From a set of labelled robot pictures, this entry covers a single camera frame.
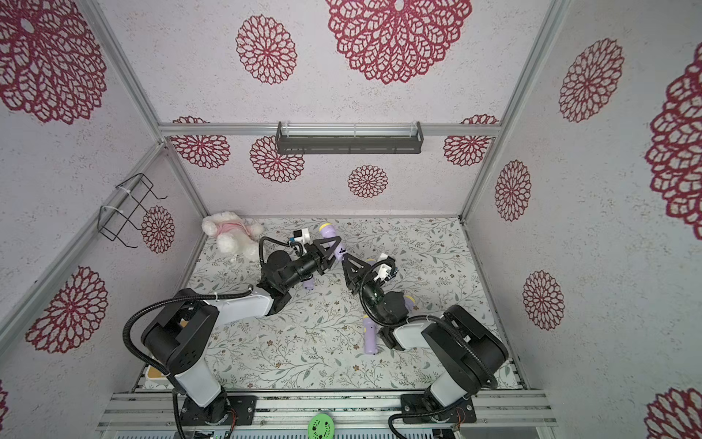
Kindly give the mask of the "purple flashlight near right arm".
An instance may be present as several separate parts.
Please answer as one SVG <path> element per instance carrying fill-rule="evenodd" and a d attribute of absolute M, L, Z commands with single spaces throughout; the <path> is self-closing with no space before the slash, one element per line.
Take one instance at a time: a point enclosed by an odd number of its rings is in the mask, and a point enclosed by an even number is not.
<path fill-rule="evenodd" d="M 413 307 L 415 307 L 416 303 L 412 297 L 404 296 L 404 300 L 405 300 L 405 305 L 406 305 L 407 309 L 412 310 Z"/>

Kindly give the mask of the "white plush teddy bear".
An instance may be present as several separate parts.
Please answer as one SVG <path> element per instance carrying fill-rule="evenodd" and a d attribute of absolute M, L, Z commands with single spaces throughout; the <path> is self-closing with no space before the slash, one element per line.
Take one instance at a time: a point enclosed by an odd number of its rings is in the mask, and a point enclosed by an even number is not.
<path fill-rule="evenodd" d="M 219 212 L 205 217 L 201 228 L 204 234 L 214 239 L 219 252 L 234 258 L 241 256 L 249 261 L 259 257 L 259 239 L 263 237 L 261 224 L 247 224 L 232 211 Z"/>

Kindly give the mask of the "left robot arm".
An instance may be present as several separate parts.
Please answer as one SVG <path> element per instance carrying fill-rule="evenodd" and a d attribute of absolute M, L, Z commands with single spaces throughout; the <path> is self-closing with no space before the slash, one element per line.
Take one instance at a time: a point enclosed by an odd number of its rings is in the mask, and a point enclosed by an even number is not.
<path fill-rule="evenodd" d="M 149 305 L 128 318 L 122 342 L 133 356 L 162 373 L 175 396 L 186 397 L 175 408 L 175 423 L 184 415 L 198 424 L 221 425 L 234 417 L 227 391 L 206 364 L 205 351 L 214 329 L 281 312 L 291 301 L 291 289 L 324 274 L 336 261 L 342 239 L 335 236 L 296 243 L 297 259 L 272 252 L 261 261 L 261 279 L 243 293 L 198 294 L 191 288 Z"/>

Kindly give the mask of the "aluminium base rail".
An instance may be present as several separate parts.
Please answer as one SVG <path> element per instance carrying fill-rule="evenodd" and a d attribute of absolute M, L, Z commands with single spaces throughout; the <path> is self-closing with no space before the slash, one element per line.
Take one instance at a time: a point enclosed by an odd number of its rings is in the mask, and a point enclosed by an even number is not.
<path fill-rule="evenodd" d="M 331 416 L 339 428 L 384 429 L 393 413 L 416 413 L 402 400 L 421 391 L 232 391 L 235 430 L 303 429 L 318 413 Z M 412 428 L 556 427 L 558 421 L 544 391 L 481 391 L 452 415 L 410 424 Z M 176 426 L 172 396 L 166 391 L 115 393 L 96 430 L 99 432 L 166 431 Z"/>

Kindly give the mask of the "green tape roll front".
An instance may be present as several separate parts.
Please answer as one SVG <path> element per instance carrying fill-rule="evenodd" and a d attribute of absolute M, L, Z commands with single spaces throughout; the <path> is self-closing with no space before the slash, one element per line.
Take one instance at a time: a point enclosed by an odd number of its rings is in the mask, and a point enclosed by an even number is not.
<path fill-rule="evenodd" d="M 308 439 L 333 439 L 334 436 L 335 423 L 328 414 L 318 413 L 308 423 Z"/>

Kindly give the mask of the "black wall shelf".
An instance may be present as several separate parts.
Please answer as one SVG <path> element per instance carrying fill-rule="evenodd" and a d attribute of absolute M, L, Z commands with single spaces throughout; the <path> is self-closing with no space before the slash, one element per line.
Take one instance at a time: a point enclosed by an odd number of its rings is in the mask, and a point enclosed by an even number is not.
<path fill-rule="evenodd" d="M 418 155 L 424 139 L 419 123 L 385 130 L 358 124 L 293 128 L 279 122 L 274 144 L 281 155 Z"/>

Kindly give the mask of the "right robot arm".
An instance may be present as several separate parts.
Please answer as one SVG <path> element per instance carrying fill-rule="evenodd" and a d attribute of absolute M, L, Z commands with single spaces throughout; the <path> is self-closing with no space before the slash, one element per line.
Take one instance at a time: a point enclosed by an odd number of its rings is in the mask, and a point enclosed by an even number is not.
<path fill-rule="evenodd" d="M 423 395 L 401 398 L 403 407 L 388 420 L 391 433 L 404 437 L 395 426 L 397 421 L 466 422 L 473 409 L 471 398 L 482 389 L 498 387 L 495 374 L 509 359 L 503 342 L 460 305 L 452 305 L 440 316 L 412 315 L 402 292 L 383 290 L 397 273 L 396 262 L 389 256 L 371 264 L 346 254 L 342 267 L 348 289 L 358 296 L 389 349 L 429 349 L 444 368 Z"/>

